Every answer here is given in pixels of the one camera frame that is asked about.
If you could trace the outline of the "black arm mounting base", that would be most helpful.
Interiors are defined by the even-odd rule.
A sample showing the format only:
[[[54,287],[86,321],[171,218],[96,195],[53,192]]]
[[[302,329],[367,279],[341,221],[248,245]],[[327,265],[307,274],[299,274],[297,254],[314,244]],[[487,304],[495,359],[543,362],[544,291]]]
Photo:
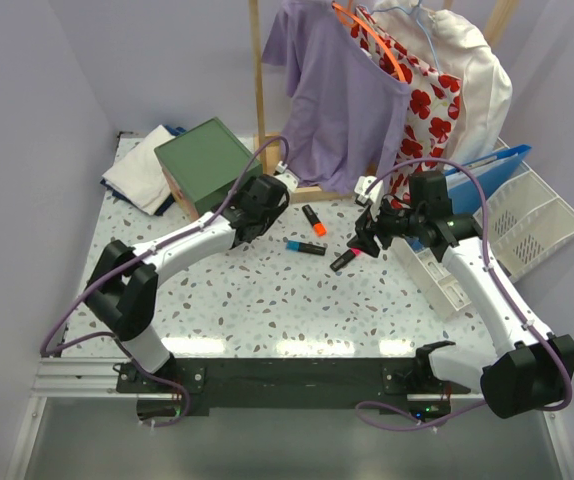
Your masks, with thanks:
[[[449,396],[468,390],[415,375],[412,358],[178,358],[159,377],[189,393],[189,413],[212,409],[352,409],[379,401],[421,421],[452,411]]]

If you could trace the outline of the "pink highlighter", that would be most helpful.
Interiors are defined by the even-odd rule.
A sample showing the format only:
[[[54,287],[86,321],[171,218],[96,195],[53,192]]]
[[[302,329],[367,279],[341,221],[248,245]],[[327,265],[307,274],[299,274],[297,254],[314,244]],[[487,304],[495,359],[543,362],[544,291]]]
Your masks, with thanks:
[[[349,263],[351,263],[361,253],[362,251],[357,248],[349,248],[330,264],[330,269],[333,272],[340,271],[341,269],[345,268]]]

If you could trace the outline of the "three-drawer desk organizer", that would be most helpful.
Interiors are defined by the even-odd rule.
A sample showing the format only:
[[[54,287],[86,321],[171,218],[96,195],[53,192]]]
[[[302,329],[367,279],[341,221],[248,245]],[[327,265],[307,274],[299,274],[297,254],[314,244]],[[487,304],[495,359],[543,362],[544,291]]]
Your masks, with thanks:
[[[172,196],[193,220],[220,205],[239,176],[263,174],[260,161],[217,117],[156,147]]]

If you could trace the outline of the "blue highlighter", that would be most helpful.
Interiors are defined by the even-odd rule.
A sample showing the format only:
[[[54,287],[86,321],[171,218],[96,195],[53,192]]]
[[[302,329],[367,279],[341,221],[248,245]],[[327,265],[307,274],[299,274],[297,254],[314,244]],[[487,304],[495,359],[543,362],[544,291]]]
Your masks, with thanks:
[[[286,249],[294,252],[306,253],[317,256],[326,255],[326,248],[324,246],[294,240],[287,241]]]

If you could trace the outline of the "blue document folder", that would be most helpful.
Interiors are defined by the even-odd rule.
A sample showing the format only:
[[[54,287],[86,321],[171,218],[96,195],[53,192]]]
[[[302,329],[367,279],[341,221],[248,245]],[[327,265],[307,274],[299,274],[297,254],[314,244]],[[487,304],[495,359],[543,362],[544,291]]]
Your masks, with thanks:
[[[465,167],[476,177],[485,198],[489,198],[516,171],[532,147],[526,144],[501,150],[471,161]],[[445,172],[447,193],[452,203],[455,235],[461,239],[465,233],[479,233],[473,215],[481,208],[478,189],[470,178],[461,171],[451,169]]]

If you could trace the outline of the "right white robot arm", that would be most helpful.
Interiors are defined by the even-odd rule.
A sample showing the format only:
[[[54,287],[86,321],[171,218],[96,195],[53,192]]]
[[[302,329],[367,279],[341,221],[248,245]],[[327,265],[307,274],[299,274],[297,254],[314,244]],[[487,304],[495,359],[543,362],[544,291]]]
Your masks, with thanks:
[[[421,172],[410,181],[410,204],[396,209],[381,180],[359,178],[354,189],[364,211],[351,248],[378,257],[396,238],[416,238],[428,248],[473,304],[491,337],[493,356],[451,341],[416,351],[410,384],[426,393],[453,382],[482,394],[506,419],[530,410],[558,411],[572,400],[574,340],[558,336],[533,312],[491,255],[485,229],[470,214],[457,214],[445,176]]]

